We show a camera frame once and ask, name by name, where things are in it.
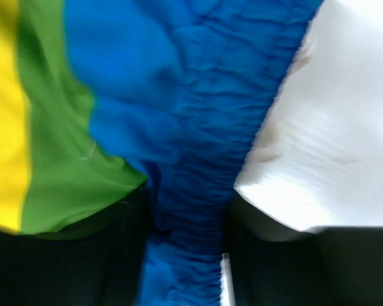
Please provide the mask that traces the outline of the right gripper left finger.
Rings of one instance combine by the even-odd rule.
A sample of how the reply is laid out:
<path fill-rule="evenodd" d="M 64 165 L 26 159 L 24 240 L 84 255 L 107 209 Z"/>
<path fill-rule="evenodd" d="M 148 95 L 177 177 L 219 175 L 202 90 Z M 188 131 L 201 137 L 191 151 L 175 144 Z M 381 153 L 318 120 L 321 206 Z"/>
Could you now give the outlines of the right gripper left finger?
<path fill-rule="evenodd" d="M 150 229 L 145 186 L 47 240 L 0 231 L 0 305 L 135 305 Z"/>

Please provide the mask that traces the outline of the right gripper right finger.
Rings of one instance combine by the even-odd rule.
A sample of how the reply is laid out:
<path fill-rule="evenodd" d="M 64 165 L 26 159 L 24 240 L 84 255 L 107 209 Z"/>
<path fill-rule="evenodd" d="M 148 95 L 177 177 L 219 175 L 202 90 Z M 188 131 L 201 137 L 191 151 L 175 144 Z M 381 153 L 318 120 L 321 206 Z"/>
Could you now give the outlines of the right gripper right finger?
<path fill-rule="evenodd" d="M 237 305 L 383 305 L 383 228 L 301 233 L 240 196 L 226 225 Z"/>

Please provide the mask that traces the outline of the rainbow striped shorts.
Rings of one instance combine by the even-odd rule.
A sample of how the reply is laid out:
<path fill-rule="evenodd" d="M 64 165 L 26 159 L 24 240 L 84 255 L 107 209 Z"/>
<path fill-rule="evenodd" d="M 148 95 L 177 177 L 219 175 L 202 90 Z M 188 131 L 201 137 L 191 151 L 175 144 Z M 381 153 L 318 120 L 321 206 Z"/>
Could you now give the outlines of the rainbow striped shorts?
<path fill-rule="evenodd" d="M 321 1 L 0 1 L 0 236 L 153 229 L 133 305 L 219 305 L 225 212 Z"/>

